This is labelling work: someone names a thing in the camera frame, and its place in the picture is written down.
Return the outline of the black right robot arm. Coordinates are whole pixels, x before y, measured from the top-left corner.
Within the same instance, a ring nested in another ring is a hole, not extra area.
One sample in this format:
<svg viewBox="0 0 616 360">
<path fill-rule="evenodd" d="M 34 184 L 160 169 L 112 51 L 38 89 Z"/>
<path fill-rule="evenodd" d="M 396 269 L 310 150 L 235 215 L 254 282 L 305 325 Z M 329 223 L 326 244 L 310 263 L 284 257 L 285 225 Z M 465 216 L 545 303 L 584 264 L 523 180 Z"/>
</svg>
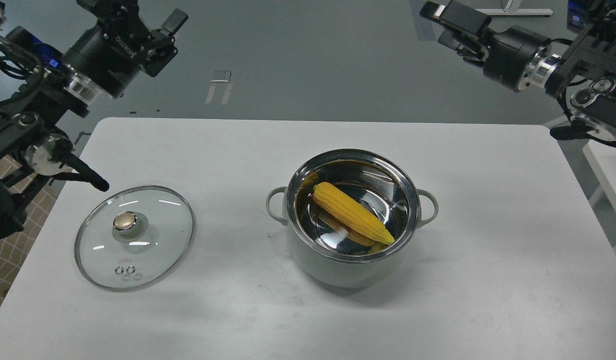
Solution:
<svg viewBox="0 0 616 360">
<path fill-rule="evenodd" d="M 554 98 L 568 121 L 550 130 L 554 139 L 616 148 L 616 0 L 570 1 L 572 40 L 515 26 L 496 32 L 490 16 L 453 0 L 425 2 L 419 14 L 443 27 L 439 44 L 486 78 L 514 92 L 535 86 Z"/>
</svg>

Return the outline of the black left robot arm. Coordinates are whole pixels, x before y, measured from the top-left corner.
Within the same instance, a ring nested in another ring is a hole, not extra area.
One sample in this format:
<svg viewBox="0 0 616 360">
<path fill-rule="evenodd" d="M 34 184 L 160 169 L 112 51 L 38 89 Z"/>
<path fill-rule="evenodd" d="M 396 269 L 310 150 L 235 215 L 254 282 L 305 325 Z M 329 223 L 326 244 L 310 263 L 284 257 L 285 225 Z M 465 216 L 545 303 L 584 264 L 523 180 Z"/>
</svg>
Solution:
<svg viewBox="0 0 616 360">
<path fill-rule="evenodd" d="M 188 14 L 174 9 L 160 28 L 143 23 L 136 0 L 80 0 L 97 18 L 66 52 L 23 27 L 0 36 L 0 71 L 22 85 L 0 101 L 0 240 L 22 232 L 29 203 L 52 178 L 109 183 L 74 154 L 58 128 L 67 112 L 80 117 L 99 95 L 119 98 L 138 72 L 155 77 L 177 55 L 175 34 Z M 0 1 L 0 29 L 5 23 Z"/>
</svg>

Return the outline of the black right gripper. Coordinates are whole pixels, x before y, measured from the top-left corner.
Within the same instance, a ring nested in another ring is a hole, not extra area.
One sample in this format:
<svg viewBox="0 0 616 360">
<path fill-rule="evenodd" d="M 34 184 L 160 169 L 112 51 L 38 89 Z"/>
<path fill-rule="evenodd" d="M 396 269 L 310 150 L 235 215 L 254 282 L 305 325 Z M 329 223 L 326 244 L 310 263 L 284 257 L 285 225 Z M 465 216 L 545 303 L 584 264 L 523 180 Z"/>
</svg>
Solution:
<svg viewBox="0 0 616 360">
<path fill-rule="evenodd" d="M 438 37 L 439 44 L 510 91 L 521 92 L 532 85 L 544 88 L 561 64 L 550 38 L 515 26 L 499 33 L 490 30 L 492 18 L 463 3 L 426 1 L 419 14 L 446 29 Z"/>
</svg>

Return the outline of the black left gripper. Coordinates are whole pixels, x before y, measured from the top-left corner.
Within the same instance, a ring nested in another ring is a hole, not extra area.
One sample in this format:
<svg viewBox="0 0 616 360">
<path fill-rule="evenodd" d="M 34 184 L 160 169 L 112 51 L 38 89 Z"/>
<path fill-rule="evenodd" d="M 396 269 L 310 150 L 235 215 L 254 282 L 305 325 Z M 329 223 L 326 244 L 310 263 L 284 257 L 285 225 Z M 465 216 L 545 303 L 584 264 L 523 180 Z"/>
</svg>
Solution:
<svg viewBox="0 0 616 360">
<path fill-rule="evenodd" d="M 98 20 L 66 51 L 63 61 L 113 98 L 118 98 L 140 68 L 155 77 L 177 55 L 175 34 L 188 20 L 176 8 L 159 29 L 149 30 L 137 0 L 78 0 Z"/>
</svg>

